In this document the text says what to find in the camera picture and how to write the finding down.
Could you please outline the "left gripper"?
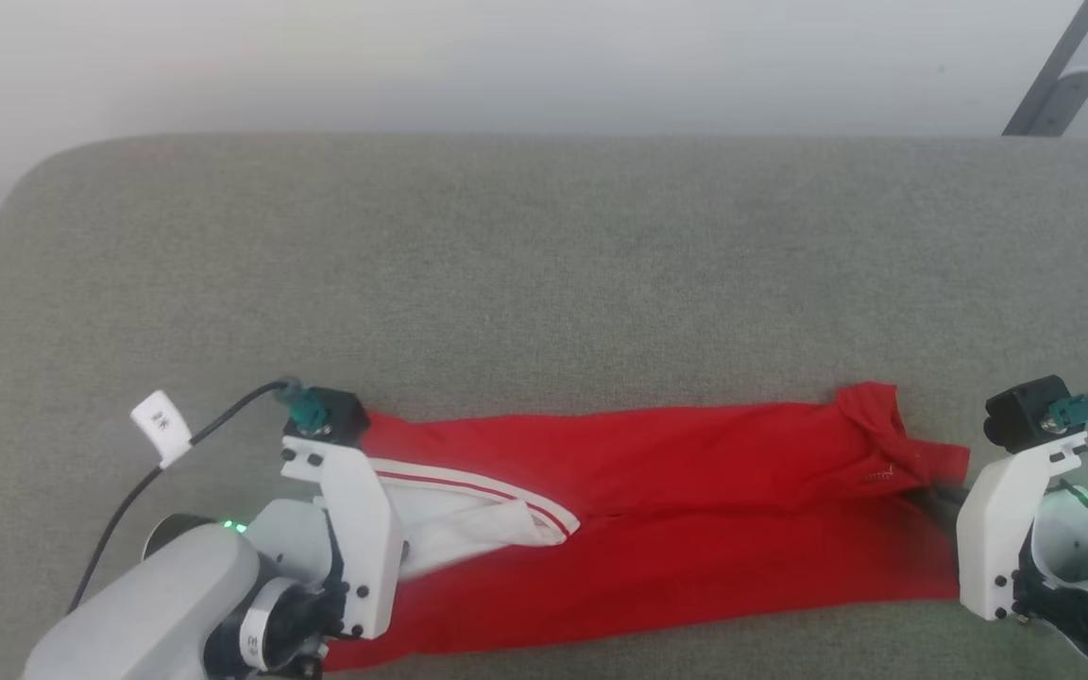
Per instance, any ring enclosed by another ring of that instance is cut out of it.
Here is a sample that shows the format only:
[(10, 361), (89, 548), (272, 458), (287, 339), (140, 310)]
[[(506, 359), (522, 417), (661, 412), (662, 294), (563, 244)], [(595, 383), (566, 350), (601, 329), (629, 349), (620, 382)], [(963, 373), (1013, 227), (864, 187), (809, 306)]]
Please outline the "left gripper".
[(212, 586), (212, 677), (288, 672), (337, 623), (344, 597), (327, 585), (336, 558), (323, 508), (272, 500), (246, 528), (213, 520), (225, 548)]

